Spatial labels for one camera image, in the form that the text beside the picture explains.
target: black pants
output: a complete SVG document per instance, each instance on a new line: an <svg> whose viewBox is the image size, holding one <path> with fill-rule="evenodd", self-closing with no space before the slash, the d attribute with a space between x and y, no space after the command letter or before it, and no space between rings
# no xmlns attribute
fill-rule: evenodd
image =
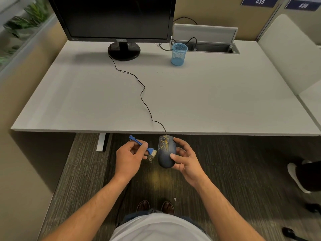
<svg viewBox="0 0 321 241"><path fill-rule="evenodd" d="M321 191L321 161L299 165L295 171L303 188L311 192Z"/></svg>

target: cleaning brush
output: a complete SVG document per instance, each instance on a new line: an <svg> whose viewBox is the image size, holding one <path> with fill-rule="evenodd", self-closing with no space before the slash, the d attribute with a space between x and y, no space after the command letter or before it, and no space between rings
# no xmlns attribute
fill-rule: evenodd
<svg viewBox="0 0 321 241"><path fill-rule="evenodd" d="M139 142L137 139L135 139L132 135L129 136L129 139L139 143L140 145L142 145L141 142ZM157 150L154 150L153 148L147 148L148 153L152 156L155 157Z"/></svg>

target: monitor screen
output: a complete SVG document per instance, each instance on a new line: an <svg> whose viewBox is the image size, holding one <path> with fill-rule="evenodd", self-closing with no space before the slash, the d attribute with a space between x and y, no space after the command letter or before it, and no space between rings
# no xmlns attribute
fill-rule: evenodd
<svg viewBox="0 0 321 241"><path fill-rule="evenodd" d="M176 0L50 0L71 40L168 40Z"/></svg>

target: white t-shirt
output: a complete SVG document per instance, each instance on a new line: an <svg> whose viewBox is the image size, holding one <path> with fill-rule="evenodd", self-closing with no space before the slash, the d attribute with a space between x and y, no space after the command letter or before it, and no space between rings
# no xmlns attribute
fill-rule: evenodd
<svg viewBox="0 0 321 241"><path fill-rule="evenodd" d="M110 241L212 241L198 227L177 216L153 213L117 227Z"/></svg>

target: person's left hand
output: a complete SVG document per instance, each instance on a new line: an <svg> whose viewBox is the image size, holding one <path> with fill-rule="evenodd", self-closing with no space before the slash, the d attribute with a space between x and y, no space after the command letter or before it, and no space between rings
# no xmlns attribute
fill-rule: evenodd
<svg viewBox="0 0 321 241"><path fill-rule="evenodd" d="M139 141L143 143L141 146L131 140L116 151L114 178L128 183L138 172L142 159L147 159L145 154L148 154L148 143L142 140Z"/></svg>

